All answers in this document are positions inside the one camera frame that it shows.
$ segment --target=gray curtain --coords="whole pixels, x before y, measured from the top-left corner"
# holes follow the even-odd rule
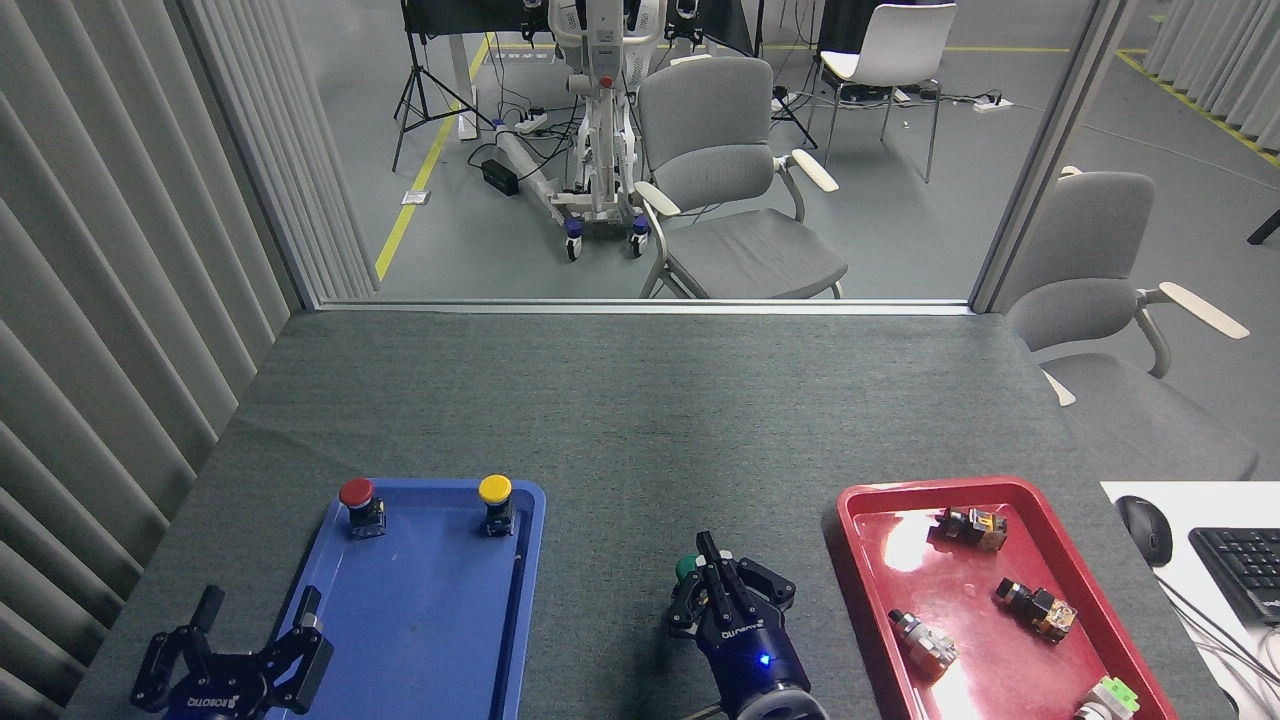
[[[163,0],[0,0],[0,716],[67,702],[288,319],[253,213]]]
[[[1147,70],[1280,150],[1280,0],[1174,0]]]
[[[308,304],[369,297],[329,126],[285,0],[179,0],[255,184]]]

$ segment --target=keyboard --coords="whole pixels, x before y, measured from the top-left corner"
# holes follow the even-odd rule
[[[1280,625],[1280,529],[1194,528],[1188,539],[1242,623]]]

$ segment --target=chair armrest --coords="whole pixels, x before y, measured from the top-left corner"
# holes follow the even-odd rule
[[[667,193],[658,190],[658,186],[652,182],[637,181],[635,183],[635,188],[636,192],[640,193],[640,197],[644,197],[649,205],[653,205],[654,210],[667,215],[668,218],[680,214],[680,206],[672,202],[671,199],[667,197]]]
[[[1066,407],[1068,405],[1075,402],[1075,395],[1071,391],[1066,389],[1066,387],[1062,386],[1062,383],[1057,382],[1057,378],[1055,378],[1048,373],[1044,373],[1044,379],[1048,380],[1048,384],[1053,387],[1053,392],[1057,393],[1057,404],[1060,406]]]
[[[818,186],[823,192],[835,192],[840,190],[840,184],[836,183],[836,178],[831,177],[827,168],[822,167],[822,163],[814,160],[813,155],[800,150],[799,147],[791,151],[788,158],[788,164],[795,164],[804,174],[809,176],[809,179]]]
[[[1157,287],[1160,288],[1158,292],[1148,293],[1148,299],[1152,302],[1175,302],[1192,315],[1199,318],[1208,327],[1231,340],[1249,337],[1248,328],[1185,287],[1171,282],[1162,282]]]
[[[699,53],[698,55],[685,55],[684,58],[675,58],[675,59],[671,60],[671,64],[672,65],[678,65],[681,63],[689,63],[689,61],[692,61],[692,60],[705,60],[708,58],[710,58],[710,54],[708,54],[708,53]]]

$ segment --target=gray table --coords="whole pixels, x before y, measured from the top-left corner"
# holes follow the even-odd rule
[[[215,650],[260,648],[344,480],[494,471],[548,497],[521,717],[717,700],[659,620],[700,529],[796,582],[832,717],[878,716],[823,518],[852,484],[984,474],[1041,487],[1183,716],[1231,716],[1000,318],[323,313],[280,336],[68,717],[145,717],[146,641],[205,583]]]

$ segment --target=black robotic gripper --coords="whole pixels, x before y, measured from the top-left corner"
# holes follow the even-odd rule
[[[749,706],[762,708],[790,696],[813,702],[782,616],[795,584],[750,559],[719,552],[709,532],[698,533],[698,552],[694,570],[672,591],[667,632],[696,641],[716,678],[721,708],[735,719]]]
[[[206,635],[224,594],[218,585],[205,587],[191,623],[151,638],[129,701],[147,712],[164,710],[165,720],[259,720],[271,707],[298,715],[311,710],[333,657],[333,643],[316,619],[320,591],[307,585],[289,632],[251,655],[209,648]],[[170,688],[179,655],[188,674]],[[297,669],[284,678],[294,664]]]

